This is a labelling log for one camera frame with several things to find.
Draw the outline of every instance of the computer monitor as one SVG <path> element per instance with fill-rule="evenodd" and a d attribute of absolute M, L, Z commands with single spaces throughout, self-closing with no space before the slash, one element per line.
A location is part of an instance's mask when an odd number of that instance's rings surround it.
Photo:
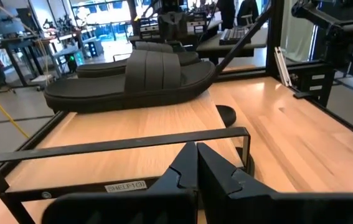
<path fill-rule="evenodd" d="M 39 31 L 37 23 L 34 19 L 34 14 L 30 8 L 18 8 L 17 14 L 19 15 L 20 21 L 26 25 L 27 27 L 31 28 L 33 31 Z"/>
<path fill-rule="evenodd" d="M 6 9 L 10 12 L 13 16 L 17 16 L 16 9 Z M 19 19 L 12 19 L 9 15 L 2 12 L 0 10 L 0 35 L 1 34 L 11 34 L 24 31 L 24 27 L 22 26 Z"/>

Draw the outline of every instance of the floor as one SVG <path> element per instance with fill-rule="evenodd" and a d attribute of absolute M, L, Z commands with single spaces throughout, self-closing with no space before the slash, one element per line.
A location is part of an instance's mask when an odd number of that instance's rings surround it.
<path fill-rule="evenodd" d="M 112 62 L 116 54 L 127 54 L 131 52 L 131 47 L 127 42 L 104 42 L 104 55 L 86 60 L 85 63 Z M 128 55 L 116 55 L 116 60 L 127 58 Z M 266 59 L 266 49 L 256 49 L 255 56 L 251 58 L 235 58 L 230 67 L 241 65 L 264 66 Z M 23 74 L 29 74 L 28 69 L 21 65 Z M 14 70 L 6 71 L 7 80 L 17 80 Z M 16 94 L 0 93 L 0 104 L 28 134 L 34 134 L 53 115 L 53 112 L 46 106 L 42 92 L 35 88 L 17 89 Z M 336 85 L 332 88 L 328 108 L 353 124 L 353 90 L 345 85 Z M 10 152 L 16 150 L 26 138 L 7 121 L 0 111 L 0 152 Z"/>

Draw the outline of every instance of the gray floor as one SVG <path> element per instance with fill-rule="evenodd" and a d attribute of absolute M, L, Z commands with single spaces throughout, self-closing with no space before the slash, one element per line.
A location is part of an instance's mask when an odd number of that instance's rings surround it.
<path fill-rule="evenodd" d="M 109 45 L 105 48 L 105 54 L 95 60 L 88 60 L 86 63 L 94 62 L 110 62 L 112 55 L 124 54 L 130 52 L 131 48 L 127 48 L 124 52 L 120 52 L 120 45 Z M 256 49 L 255 56 L 252 58 L 236 58 L 230 66 L 239 65 L 255 65 L 257 67 L 264 66 L 266 59 L 265 49 Z M 22 66 L 25 74 L 28 70 Z M 7 72 L 8 80 L 17 79 L 14 71 Z M 14 118 L 33 118 L 39 116 L 51 116 L 53 112 L 46 106 L 42 92 L 38 92 L 35 88 L 17 89 L 17 94 L 0 93 L 0 104 Z M 337 85 L 332 88 L 328 108 L 333 112 L 342 116 L 348 122 L 353 124 L 353 90 Z M 6 120 L 6 117 L 0 112 L 0 121 Z M 33 119 L 18 122 L 25 132 L 32 135 L 35 133 L 47 119 Z M 17 131 L 11 123 L 0 123 L 0 152 L 11 152 L 16 150 L 24 141 L 25 137 Z"/>

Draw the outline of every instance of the label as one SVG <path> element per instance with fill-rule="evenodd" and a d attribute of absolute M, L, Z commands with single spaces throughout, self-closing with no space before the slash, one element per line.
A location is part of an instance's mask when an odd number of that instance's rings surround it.
<path fill-rule="evenodd" d="M 140 181 L 121 183 L 121 184 L 106 185 L 104 186 L 104 188 L 106 188 L 106 191 L 108 193 L 115 193 L 115 192 L 147 189 L 147 185 L 144 180 L 140 180 Z"/>
<path fill-rule="evenodd" d="M 309 90 L 321 90 L 322 86 L 311 86 Z"/>
<path fill-rule="evenodd" d="M 322 79 L 325 75 L 312 75 L 312 80 Z"/>

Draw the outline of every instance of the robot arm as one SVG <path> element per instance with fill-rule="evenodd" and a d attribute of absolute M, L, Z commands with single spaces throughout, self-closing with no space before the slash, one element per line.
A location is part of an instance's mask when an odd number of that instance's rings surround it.
<path fill-rule="evenodd" d="M 293 17 L 307 19 L 314 25 L 327 30 L 327 45 L 324 60 L 336 68 L 344 67 L 352 56 L 349 53 L 353 45 L 353 21 L 340 21 L 317 9 L 321 1 L 298 0 L 291 9 Z M 351 1 L 339 1 L 342 7 L 352 7 Z"/>

